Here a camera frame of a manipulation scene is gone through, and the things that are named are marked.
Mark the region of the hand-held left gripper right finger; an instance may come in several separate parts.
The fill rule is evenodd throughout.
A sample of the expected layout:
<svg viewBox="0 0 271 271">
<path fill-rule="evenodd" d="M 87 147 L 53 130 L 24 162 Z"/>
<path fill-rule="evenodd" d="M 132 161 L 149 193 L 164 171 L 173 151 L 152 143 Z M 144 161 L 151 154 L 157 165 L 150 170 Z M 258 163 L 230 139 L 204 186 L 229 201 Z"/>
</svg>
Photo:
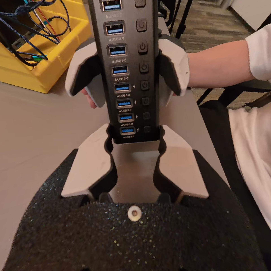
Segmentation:
<svg viewBox="0 0 271 271">
<path fill-rule="evenodd" d="M 158 152 L 153 183 L 171 203 L 181 203 L 184 196 L 209 197 L 192 147 L 167 125 L 160 126 Z"/>
</svg>

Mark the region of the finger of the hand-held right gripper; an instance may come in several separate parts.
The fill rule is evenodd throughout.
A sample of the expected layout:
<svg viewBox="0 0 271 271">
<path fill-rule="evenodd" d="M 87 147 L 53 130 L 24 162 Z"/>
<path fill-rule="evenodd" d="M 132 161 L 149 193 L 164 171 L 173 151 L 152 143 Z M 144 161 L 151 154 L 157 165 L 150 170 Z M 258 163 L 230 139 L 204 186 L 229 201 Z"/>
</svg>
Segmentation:
<svg viewBox="0 0 271 271">
<path fill-rule="evenodd" d="M 85 41 L 77 49 L 70 62 L 65 90 L 70 97 L 85 89 L 96 107 L 106 102 L 103 82 L 103 66 L 97 53 L 95 41 Z"/>
<path fill-rule="evenodd" d="M 166 107 L 173 94 L 183 97 L 189 83 L 189 59 L 174 39 L 158 40 L 159 106 Z"/>
</svg>

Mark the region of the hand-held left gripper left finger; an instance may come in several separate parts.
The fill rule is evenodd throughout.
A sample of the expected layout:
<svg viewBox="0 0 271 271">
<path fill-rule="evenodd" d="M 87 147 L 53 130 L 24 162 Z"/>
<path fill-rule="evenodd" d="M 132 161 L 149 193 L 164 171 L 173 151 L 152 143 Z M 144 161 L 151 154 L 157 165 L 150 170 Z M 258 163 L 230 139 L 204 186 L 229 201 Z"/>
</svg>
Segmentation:
<svg viewBox="0 0 271 271">
<path fill-rule="evenodd" d="M 87 195 L 89 199 L 97 200 L 117 184 L 111 130 L 110 124 L 104 124 L 79 146 L 62 197 Z"/>
</svg>

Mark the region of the yellow plastic bin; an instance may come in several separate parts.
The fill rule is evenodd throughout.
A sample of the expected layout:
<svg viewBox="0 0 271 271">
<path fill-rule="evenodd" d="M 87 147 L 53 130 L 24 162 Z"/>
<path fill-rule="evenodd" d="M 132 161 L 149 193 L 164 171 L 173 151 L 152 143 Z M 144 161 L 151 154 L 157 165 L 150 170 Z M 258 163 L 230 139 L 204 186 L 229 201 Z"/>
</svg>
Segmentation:
<svg viewBox="0 0 271 271">
<path fill-rule="evenodd" d="M 63 2 L 69 14 L 71 32 L 68 30 L 63 34 L 58 45 L 38 35 L 30 39 L 48 57 L 48 60 L 42 60 L 35 67 L 23 64 L 1 44 L 1 82 L 41 93 L 48 93 L 62 76 L 68 68 L 75 50 L 92 34 L 83 1 L 65 0 Z"/>
</svg>

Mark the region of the black multiport usb hub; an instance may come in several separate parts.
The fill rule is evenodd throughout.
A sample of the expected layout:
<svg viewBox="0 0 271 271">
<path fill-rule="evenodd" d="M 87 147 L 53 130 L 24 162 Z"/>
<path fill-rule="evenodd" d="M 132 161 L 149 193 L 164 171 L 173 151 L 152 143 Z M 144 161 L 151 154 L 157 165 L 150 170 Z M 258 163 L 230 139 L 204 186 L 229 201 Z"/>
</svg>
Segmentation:
<svg viewBox="0 0 271 271">
<path fill-rule="evenodd" d="M 157 141 L 158 1 L 88 2 L 113 141 Z"/>
</svg>

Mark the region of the grey usb hub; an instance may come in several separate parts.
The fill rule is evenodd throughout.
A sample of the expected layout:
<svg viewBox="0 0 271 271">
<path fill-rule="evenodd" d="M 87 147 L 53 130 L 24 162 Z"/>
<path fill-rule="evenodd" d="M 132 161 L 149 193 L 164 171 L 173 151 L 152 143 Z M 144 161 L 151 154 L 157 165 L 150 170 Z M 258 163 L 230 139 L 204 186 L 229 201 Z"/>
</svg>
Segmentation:
<svg viewBox="0 0 271 271">
<path fill-rule="evenodd" d="M 32 32 L 32 31 L 27 31 L 27 32 L 24 32 L 21 35 L 24 36 L 29 41 L 32 37 L 34 37 L 36 35 L 36 33 Z M 26 43 L 26 41 L 24 39 L 19 37 L 13 31 L 11 32 L 10 36 L 11 36 L 10 37 L 11 46 L 15 50 L 19 49 L 22 45 L 24 45 Z"/>
</svg>

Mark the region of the person's right forearm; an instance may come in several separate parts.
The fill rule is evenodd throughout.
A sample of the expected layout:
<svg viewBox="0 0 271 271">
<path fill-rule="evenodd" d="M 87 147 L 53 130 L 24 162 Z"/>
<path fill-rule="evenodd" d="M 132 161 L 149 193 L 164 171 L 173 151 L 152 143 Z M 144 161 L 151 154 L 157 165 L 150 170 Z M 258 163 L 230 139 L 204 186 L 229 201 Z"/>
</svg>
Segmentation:
<svg viewBox="0 0 271 271">
<path fill-rule="evenodd" d="M 246 40 L 188 53 L 188 59 L 188 87 L 191 88 L 222 88 L 255 79 L 250 70 Z"/>
</svg>

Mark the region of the person's right hand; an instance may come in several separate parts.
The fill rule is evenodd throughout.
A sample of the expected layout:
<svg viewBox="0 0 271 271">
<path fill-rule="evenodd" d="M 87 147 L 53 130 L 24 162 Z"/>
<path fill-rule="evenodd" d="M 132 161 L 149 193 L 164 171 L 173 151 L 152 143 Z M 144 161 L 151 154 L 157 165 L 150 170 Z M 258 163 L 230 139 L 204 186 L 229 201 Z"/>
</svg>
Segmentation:
<svg viewBox="0 0 271 271">
<path fill-rule="evenodd" d="M 82 89 L 81 92 L 82 92 L 82 93 L 84 94 L 84 96 L 86 97 L 87 102 L 88 102 L 88 104 L 90 105 L 90 107 L 93 108 L 93 109 L 96 109 L 97 106 L 96 106 L 96 104 L 94 103 L 94 101 L 91 99 L 91 97 L 89 96 L 89 94 L 88 94 L 88 92 L 86 91 L 86 89 L 85 89 L 85 88 Z"/>
</svg>

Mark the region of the black tripod stand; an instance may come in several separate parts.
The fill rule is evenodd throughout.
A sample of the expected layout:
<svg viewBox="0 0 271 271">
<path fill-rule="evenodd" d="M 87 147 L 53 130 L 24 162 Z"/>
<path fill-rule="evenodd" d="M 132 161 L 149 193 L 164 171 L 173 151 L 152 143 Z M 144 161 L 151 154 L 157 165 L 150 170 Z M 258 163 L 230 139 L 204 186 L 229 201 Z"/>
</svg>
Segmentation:
<svg viewBox="0 0 271 271">
<path fill-rule="evenodd" d="M 186 22 L 188 13 L 189 13 L 189 11 L 190 11 L 192 2 L 193 2 L 192 0 L 187 0 L 187 3 L 186 3 L 186 6 L 185 6 L 185 9 L 184 9 L 184 12 L 183 12 L 181 21 L 180 21 L 180 23 L 179 23 L 179 25 L 178 25 L 178 29 L 177 29 L 177 31 L 176 31 L 175 37 L 176 37 L 177 39 L 180 39 L 181 35 L 184 33 L 184 31 L 185 31 L 185 29 L 186 29 L 185 22 Z M 181 0 L 178 0 L 177 5 L 175 6 L 175 9 L 174 9 L 173 19 L 172 19 L 172 22 L 171 22 L 171 25 L 170 25 L 170 30 L 169 30 L 169 33 L 170 33 L 170 34 L 171 34 L 172 30 L 173 30 L 174 23 L 175 23 L 175 20 L 176 20 L 176 18 L 177 18 L 177 14 L 178 14 L 180 5 L 181 5 Z"/>
</svg>

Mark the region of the black bin divider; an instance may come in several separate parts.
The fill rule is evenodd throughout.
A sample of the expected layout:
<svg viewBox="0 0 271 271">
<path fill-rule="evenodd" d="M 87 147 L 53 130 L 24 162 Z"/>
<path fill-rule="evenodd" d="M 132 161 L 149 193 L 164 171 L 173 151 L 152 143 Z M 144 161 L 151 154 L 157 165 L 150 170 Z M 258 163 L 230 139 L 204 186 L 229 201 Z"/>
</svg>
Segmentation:
<svg viewBox="0 0 271 271">
<path fill-rule="evenodd" d="M 23 0 L 1 0 L 0 1 L 0 11 L 7 13 L 14 13 L 18 6 L 24 5 Z M 29 27 L 34 27 L 34 23 L 29 18 L 28 14 L 18 15 L 13 17 L 13 19 L 18 20 L 20 23 L 27 25 Z M 3 20 L 8 23 L 12 28 L 18 31 L 21 35 L 24 35 L 27 32 L 27 29 L 13 21 L 10 21 L 7 18 L 3 17 Z M 10 44 L 19 39 L 19 36 L 15 34 L 11 29 L 9 29 L 4 23 L 0 22 L 0 30 L 3 36 L 9 41 Z"/>
</svg>

